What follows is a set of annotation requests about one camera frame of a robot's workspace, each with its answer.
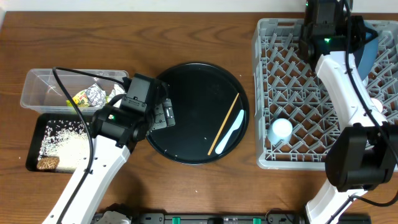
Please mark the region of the brown walnut cookie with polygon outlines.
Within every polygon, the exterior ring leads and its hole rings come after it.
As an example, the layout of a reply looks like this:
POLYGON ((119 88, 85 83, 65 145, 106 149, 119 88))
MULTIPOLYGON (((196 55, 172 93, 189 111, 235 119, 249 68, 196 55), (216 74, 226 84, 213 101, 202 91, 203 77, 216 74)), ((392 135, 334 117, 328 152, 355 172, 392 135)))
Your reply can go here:
POLYGON ((37 163, 38 170, 54 170, 59 165, 59 157, 43 157, 37 163))

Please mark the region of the light blue plastic cup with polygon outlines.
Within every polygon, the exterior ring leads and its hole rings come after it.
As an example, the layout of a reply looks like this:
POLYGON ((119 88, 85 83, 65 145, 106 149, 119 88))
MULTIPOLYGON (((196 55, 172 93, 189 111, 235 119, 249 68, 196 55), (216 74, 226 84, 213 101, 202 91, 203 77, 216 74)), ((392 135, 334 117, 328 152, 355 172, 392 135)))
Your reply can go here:
POLYGON ((277 145, 282 142, 283 144, 288 144, 293 133, 292 123, 285 119, 276 119, 268 129, 268 139, 271 144, 277 145))

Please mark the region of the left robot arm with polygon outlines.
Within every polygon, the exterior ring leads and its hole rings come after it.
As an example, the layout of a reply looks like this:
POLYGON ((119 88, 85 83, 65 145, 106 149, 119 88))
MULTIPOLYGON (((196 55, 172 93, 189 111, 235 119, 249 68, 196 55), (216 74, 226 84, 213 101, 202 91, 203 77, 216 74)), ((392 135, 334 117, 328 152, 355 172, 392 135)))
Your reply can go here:
POLYGON ((127 92, 97 110, 88 128, 89 156, 82 160, 45 223, 90 223, 111 181, 136 144, 175 124, 168 84, 133 78, 127 92))

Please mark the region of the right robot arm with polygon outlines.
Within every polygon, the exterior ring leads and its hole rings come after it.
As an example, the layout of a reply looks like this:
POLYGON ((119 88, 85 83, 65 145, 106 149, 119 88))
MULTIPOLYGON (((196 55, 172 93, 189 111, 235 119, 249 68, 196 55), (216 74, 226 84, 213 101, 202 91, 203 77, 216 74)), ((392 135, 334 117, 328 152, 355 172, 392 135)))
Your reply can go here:
POLYGON ((338 223, 355 201, 390 181, 397 164, 397 125, 389 124, 367 93, 363 63, 372 63, 378 33, 361 16, 307 16, 300 56, 326 88, 341 134, 326 155, 327 180, 305 206, 308 223, 338 223))

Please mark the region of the white plastic knife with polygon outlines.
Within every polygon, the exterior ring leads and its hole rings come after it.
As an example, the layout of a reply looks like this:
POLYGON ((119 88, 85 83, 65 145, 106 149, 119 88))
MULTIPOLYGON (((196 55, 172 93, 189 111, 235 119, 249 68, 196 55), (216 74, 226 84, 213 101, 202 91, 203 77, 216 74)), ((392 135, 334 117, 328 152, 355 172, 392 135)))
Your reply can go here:
POLYGON ((241 123, 243 122, 244 114, 245 114, 244 110, 240 110, 239 111, 239 114, 237 115, 236 119, 234 120, 234 123, 231 125, 230 129, 225 134, 225 136, 222 138, 220 143, 217 145, 217 147, 215 149, 215 152, 217 154, 221 154, 224 151, 224 149, 226 147, 226 144, 228 143, 232 133, 235 130, 239 129, 241 123))

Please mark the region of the yellow foil snack wrapper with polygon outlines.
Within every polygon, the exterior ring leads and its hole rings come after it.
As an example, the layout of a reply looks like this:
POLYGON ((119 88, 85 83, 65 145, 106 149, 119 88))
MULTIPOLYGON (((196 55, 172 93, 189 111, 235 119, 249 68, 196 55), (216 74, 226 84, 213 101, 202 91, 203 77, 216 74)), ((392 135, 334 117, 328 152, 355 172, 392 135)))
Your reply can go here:
POLYGON ((78 92, 72 100, 78 107, 102 107, 106 104, 106 92, 98 85, 92 86, 78 92))

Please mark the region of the pink plastic cup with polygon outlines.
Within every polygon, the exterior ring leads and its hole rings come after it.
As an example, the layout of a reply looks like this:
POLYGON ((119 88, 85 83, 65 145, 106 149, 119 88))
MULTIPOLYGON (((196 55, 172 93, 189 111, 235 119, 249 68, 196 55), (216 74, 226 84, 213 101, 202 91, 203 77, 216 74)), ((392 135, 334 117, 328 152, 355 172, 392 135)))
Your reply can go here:
POLYGON ((378 112, 382 113, 383 111, 383 105, 382 103, 377 99, 377 98, 371 98, 373 104, 377 108, 378 112))

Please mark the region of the wooden chopstick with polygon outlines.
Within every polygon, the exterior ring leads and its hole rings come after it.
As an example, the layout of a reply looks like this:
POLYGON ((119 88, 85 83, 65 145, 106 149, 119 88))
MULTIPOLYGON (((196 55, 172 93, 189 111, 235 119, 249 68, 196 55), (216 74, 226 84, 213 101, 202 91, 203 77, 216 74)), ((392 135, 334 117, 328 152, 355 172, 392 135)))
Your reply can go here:
POLYGON ((238 93, 236 94, 236 96, 235 96, 235 98, 234 98, 234 100, 233 100, 231 106, 229 107, 229 110, 228 110, 226 116, 224 117, 224 120, 223 120, 223 122, 222 122, 222 124, 221 124, 221 126, 220 126, 220 128, 219 128, 219 130, 218 130, 218 132, 217 132, 217 134, 216 134, 216 136, 215 136, 215 139, 214 139, 214 141, 213 141, 213 143, 212 143, 212 145, 211 145, 211 147, 210 147, 208 153, 207 153, 208 156, 210 156, 211 153, 213 152, 213 150, 214 150, 214 148, 215 148, 215 144, 217 143, 218 138, 220 137, 220 134, 221 134, 221 132, 222 132, 222 130, 223 130, 223 128, 224 128, 224 126, 225 126, 225 124, 226 124, 226 122, 227 122, 227 120, 228 120, 228 118, 229 118, 229 116, 230 116, 230 114, 231 114, 231 112, 232 112, 232 110, 233 110, 233 108, 234 108, 236 102, 237 102, 237 99, 239 98, 239 95, 240 95, 240 93, 238 92, 238 93))

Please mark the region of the dark blue plate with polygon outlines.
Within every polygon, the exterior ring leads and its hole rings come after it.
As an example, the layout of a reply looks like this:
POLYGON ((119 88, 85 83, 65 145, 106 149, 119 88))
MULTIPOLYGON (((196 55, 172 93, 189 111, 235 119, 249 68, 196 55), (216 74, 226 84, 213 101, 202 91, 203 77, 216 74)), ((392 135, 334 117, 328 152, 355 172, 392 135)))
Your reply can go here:
POLYGON ((377 56, 379 44, 379 35, 377 31, 374 30, 372 25, 367 21, 364 21, 364 25, 368 29, 366 31, 365 37, 367 43, 354 53, 355 64, 357 66, 358 74, 362 81, 367 79, 369 73, 371 72, 377 56))

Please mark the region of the white tissue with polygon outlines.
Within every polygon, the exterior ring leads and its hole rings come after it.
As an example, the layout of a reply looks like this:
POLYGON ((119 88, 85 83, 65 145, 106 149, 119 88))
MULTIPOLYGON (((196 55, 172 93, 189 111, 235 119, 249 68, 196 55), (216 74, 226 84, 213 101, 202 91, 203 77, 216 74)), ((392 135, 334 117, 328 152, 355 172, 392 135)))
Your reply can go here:
POLYGON ((106 102, 109 103, 113 97, 125 93, 126 93, 125 90, 120 85, 114 84, 114 88, 112 89, 111 93, 107 96, 106 102))

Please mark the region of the white rice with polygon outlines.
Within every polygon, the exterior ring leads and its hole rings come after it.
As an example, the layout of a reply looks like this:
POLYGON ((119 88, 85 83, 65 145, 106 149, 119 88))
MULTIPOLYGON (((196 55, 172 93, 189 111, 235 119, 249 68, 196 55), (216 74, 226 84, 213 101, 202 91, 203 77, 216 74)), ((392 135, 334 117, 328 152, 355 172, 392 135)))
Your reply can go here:
POLYGON ((37 162, 43 157, 59 157, 60 162, 52 171, 73 173, 90 155, 88 136, 80 121, 50 120, 40 142, 37 162))

